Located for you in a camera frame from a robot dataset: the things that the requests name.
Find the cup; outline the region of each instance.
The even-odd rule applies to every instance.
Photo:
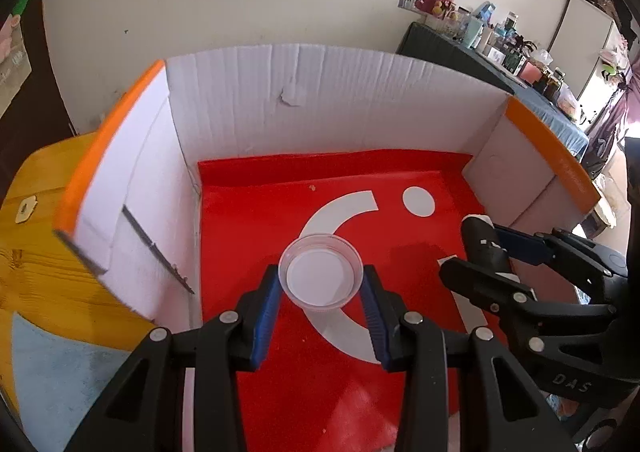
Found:
[[[314,233],[287,246],[278,263],[282,289],[293,304],[331,311],[360,290],[364,267],[357,250],[343,238]]]

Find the white crescent shape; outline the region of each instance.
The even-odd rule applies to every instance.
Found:
[[[354,192],[332,200],[314,213],[300,232],[300,237],[312,233],[335,233],[352,217],[375,212],[378,204],[371,190]],[[369,330],[349,318],[341,309],[309,311],[306,318],[332,346],[364,362],[380,363],[373,352]]]

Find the white cardboard wall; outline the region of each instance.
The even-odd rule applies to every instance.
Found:
[[[190,329],[190,299],[121,214],[109,269],[98,279],[123,304],[172,332]]]
[[[308,45],[170,58],[187,163],[275,153],[414,148],[476,154],[507,93],[465,74],[376,51]]]
[[[500,118],[464,176],[498,225],[510,226],[554,177],[532,143],[506,117]]]
[[[74,242],[103,271],[110,265],[116,223],[138,155],[168,95],[163,68],[114,134],[82,201]]]
[[[584,219],[558,177],[554,177],[511,228],[534,234],[551,233],[553,228],[572,231]],[[531,266],[512,261],[521,281],[531,286],[539,300],[577,302],[574,287],[547,266]]]
[[[165,102],[146,136],[125,205],[193,289],[200,282],[195,271],[198,255],[193,230],[198,199],[180,151],[169,103]]]

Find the bottle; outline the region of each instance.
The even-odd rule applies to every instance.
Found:
[[[478,53],[484,52],[493,34],[494,30],[491,28],[491,26],[485,25],[484,31],[482,31],[482,37],[480,38],[480,43],[478,44],[478,47],[476,47],[476,51]]]
[[[485,29],[487,29],[487,26],[482,26],[482,28],[480,28],[480,31],[478,31],[478,36],[476,36],[474,43],[471,44],[472,49],[478,49],[478,46],[480,45],[480,41],[482,40],[482,35],[484,34]]]

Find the white circle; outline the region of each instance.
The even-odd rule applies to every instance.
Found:
[[[164,327],[156,327],[153,331],[149,333],[149,338],[154,342],[161,342],[166,338],[167,332]]]
[[[542,338],[538,338],[538,337],[533,337],[531,339],[529,339],[529,348],[532,351],[535,351],[537,353],[541,353],[542,351],[545,350],[545,342]]]
[[[436,211],[436,201],[424,188],[407,188],[402,193],[402,202],[407,210],[418,217],[429,217]]]
[[[351,294],[355,277],[349,261],[337,251],[316,247],[297,255],[287,269],[287,285],[301,302],[329,306]]]
[[[494,337],[494,332],[488,327],[478,327],[478,329],[476,329],[476,336],[488,342]]]

